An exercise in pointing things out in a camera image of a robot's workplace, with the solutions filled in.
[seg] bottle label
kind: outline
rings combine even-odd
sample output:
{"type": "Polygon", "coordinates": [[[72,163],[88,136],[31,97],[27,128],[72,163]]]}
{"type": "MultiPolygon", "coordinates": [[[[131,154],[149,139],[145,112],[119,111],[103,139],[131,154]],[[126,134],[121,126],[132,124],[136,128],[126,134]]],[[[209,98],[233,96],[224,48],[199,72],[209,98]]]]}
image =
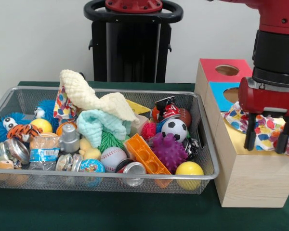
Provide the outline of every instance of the bottle label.
{"type": "Polygon", "coordinates": [[[60,149],[32,149],[30,152],[30,162],[34,161],[56,161],[60,149]]]}

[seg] table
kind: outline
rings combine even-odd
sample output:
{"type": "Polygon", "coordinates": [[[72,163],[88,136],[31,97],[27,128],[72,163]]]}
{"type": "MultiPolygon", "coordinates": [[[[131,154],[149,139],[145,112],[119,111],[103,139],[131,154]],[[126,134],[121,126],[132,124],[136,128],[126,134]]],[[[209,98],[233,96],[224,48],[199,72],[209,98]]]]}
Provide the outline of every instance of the table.
{"type": "MultiPolygon", "coordinates": [[[[20,82],[59,86],[58,82],[20,82]]],[[[90,82],[95,88],[193,91],[193,84],[90,82]]],[[[0,230],[289,231],[284,208],[221,208],[211,181],[201,195],[0,189],[0,230]]]]}

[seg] metal basket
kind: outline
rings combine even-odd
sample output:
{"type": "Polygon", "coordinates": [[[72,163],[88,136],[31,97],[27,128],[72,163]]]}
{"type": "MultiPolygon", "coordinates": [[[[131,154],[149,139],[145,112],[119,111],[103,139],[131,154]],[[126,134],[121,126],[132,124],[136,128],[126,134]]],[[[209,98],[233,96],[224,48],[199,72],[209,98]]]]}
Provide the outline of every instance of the metal basket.
{"type": "MultiPolygon", "coordinates": [[[[8,90],[0,100],[0,117],[12,112],[21,112],[33,117],[34,108],[39,101],[55,99],[58,88],[50,87],[15,87],[8,90]]],[[[143,192],[143,193],[189,193],[200,194],[211,179],[218,176],[219,167],[213,146],[211,133],[204,112],[202,101],[192,92],[161,92],[135,90],[104,90],[97,89],[96,95],[102,97],[110,92],[121,92],[126,99],[153,108],[154,102],[169,96],[175,96],[176,105],[188,109],[192,115],[192,124],[189,132],[191,137],[198,139],[200,151],[193,161],[198,163],[204,176],[187,175],[127,175],[120,173],[85,173],[59,172],[40,170],[8,170],[0,169],[0,176],[9,177],[9,181],[0,180],[0,188],[42,189],[42,190],[78,190],[103,192],[143,192]],[[144,179],[141,185],[128,186],[123,182],[133,179],[144,179]],[[157,180],[168,184],[166,188],[159,187],[157,180]],[[194,190],[185,190],[178,185],[178,181],[186,186],[198,187],[194,190]]]]}

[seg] white wall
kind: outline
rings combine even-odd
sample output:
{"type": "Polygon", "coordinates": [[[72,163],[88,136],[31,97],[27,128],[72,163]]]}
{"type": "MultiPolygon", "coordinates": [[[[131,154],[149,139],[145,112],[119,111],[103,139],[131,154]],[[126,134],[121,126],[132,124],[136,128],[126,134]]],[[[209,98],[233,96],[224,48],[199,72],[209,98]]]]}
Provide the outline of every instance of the white wall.
{"type": "MultiPolygon", "coordinates": [[[[244,58],[251,54],[259,16],[242,4],[173,0],[184,9],[172,25],[166,82],[195,82],[199,58],[244,58]]],[[[0,97],[21,80],[58,81],[60,70],[93,79],[88,0],[0,1],[0,97]]]]}

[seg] cream knitted cloth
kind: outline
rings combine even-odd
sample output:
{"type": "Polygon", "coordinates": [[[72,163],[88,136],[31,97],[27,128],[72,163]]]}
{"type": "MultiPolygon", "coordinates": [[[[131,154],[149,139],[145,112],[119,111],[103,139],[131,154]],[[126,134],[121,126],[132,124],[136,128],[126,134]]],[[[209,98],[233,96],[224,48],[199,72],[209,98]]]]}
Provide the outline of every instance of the cream knitted cloth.
{"type": "Polygon", "coordinates": [[[71,102],[83,110],[98,109],[122,120],[139,123],[139,119],[119,92],[107,94],[99,99],[82,75],[71,70],[61,71],[60,84],[64,85],[71,102]]]}

